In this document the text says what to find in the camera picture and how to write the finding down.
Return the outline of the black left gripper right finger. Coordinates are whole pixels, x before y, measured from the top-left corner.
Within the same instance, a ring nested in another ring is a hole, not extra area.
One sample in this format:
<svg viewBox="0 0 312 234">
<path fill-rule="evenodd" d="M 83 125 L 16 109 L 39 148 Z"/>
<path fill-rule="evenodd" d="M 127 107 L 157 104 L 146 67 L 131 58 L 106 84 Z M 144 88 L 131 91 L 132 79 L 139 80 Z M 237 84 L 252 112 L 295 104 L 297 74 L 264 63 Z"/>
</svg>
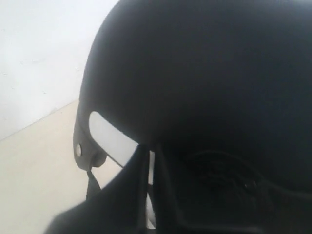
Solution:
<svg viewBox="0 0 312 234">
<path fill-rule="evenodd" d="M 263 234 L 258 174 L 220 151 L 181 156 L 157 146 L 154 205 L 159 234 Z"/>
</svg>

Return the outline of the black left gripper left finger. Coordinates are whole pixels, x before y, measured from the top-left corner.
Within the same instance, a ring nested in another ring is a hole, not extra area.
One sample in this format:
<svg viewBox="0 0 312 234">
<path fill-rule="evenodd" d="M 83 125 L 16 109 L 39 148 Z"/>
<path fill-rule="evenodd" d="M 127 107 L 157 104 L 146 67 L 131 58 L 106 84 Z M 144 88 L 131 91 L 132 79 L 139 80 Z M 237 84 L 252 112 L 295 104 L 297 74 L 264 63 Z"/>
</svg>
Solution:
<svg viewBox="0 0 312 234">
<path fill-rule="evenodd" d="M 137 146 L 133 156 L 101 191 L 57 215 L 47 234 L 145 234 L 149 150 Z"/>
</svg>

